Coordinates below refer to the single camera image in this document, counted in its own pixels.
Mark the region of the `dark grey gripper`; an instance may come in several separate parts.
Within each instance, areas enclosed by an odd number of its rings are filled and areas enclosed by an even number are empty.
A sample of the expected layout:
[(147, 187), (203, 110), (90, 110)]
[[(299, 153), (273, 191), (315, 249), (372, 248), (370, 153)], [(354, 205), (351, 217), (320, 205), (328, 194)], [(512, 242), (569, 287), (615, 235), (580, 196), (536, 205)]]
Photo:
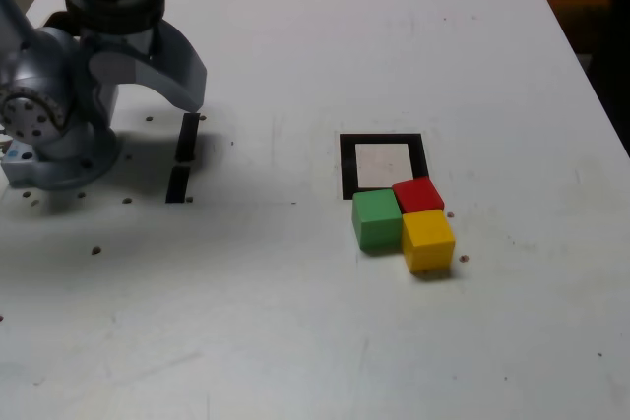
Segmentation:
[(128, 34), (81, 27), (78, 58), (92, 58), (90, 72), (102, 84), (143, 86), (190, 113), (203, 106), (206, 66), (187, 37), (165, 20)]

